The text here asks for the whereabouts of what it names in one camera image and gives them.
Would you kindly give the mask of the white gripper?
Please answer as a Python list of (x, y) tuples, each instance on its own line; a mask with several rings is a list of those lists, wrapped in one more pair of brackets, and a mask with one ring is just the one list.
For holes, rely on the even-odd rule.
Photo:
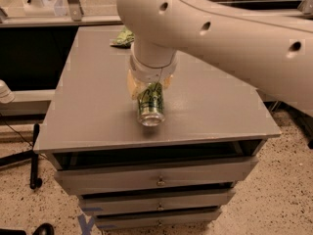
[(178, 59), (172, 58), (170, 63), (160, 68), (151, 68), (141, 64), (134, 54), (130, 56), (130, 71), (127, 74), (127, 88), (132, 100), (136, 100), (147, 85), (145, 83), (162, 82), (162, 87), (167, 89), (172, 81)]

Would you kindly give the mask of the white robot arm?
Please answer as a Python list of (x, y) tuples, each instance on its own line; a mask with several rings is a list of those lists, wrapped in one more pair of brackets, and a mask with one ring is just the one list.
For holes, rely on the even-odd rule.
[(175, 54), (201, 59), (313, 116), (313, 22), (208, 0), (116, 0), (135, 35), (133, 76), (174, 71)]

